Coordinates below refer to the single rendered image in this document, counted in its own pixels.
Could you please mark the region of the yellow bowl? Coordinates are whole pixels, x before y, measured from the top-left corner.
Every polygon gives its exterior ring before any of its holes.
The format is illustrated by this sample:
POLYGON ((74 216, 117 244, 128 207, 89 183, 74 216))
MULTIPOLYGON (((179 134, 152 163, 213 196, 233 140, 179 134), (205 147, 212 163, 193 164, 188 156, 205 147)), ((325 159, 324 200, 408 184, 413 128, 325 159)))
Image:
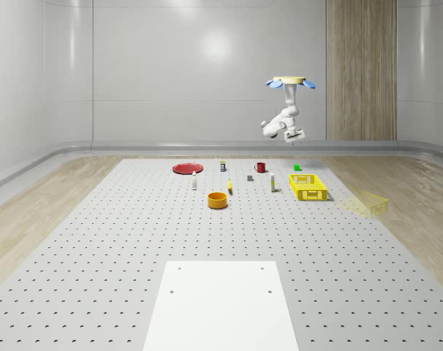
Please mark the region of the yellow bowl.
POLYGON ((227 207, 227 195, 223 192, 209 193, 208 207, 213 209, 222 209, 227 207))

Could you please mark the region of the white board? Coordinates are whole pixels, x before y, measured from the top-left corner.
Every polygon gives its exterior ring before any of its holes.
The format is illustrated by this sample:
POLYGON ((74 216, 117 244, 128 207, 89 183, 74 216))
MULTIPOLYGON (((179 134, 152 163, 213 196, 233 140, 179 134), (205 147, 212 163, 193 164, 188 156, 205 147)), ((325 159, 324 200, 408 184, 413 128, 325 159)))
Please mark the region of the white board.
POLYGON ((143 351, 298 351, 276 263, 167 262, 143 351))

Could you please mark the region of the red plate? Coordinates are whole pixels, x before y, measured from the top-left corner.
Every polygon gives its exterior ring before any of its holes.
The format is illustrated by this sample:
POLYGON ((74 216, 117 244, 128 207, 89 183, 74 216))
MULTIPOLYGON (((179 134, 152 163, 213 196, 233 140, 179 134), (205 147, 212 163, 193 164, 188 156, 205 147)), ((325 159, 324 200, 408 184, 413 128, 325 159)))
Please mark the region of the red plate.
POLYGON ((203 166, 197 163, 181 163, 173 166, 173 172, 181 175, 191 175, 203 171, 203 166))

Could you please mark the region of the translucent yellow basket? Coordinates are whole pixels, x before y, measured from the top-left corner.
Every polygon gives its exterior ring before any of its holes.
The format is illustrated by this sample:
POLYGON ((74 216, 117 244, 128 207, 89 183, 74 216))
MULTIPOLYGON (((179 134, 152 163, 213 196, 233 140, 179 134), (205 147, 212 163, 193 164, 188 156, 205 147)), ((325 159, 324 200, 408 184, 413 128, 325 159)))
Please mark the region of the translucent yellow basket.
POLYGON ((387 210, 388 199, 366 191, 339 200, 338 205, 365 218, 380 216, 387 210))

